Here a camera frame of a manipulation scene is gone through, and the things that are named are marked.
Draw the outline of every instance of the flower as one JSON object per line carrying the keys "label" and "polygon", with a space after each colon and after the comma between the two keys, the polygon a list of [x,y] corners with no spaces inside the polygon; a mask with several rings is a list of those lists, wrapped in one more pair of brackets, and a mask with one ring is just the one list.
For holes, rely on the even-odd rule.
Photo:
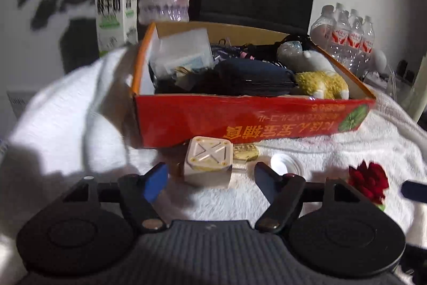
{"label": "flower", "polygon": [[363,161],[357,169],[349,166],[350,178],[348,183],[356,188],[375,204],[383,204],[386,197],[384,190],[389,188],[389,181],[384,169],[377,163],[371,162],[367,167]]}

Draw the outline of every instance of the white milk carton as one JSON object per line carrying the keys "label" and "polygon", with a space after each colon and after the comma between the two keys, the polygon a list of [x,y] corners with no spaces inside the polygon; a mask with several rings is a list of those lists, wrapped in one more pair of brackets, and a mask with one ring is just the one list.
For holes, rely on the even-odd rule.
{"label": "white milk carton", "polygon": [[138,43],[136,0],[95,0],[100,56],[125,45]]}

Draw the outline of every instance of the red box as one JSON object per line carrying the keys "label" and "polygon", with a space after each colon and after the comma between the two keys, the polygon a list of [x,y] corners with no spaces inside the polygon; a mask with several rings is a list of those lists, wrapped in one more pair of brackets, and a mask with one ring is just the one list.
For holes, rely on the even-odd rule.
{"label": "red box", "polygon": [[251,143],[356,130],[375,104],[375,96],[369,89],[319,47],[349,85],[351,99],[154,95],[148,61],[159,48],[159,38],[200,27],[207,28],[210,42],[228,38],[232,45],[272,44],[286,36],[271,30],[220,23],[152,23],[139,48],[132,82],[139,130],[146,148],[172,146],[198,135]]}

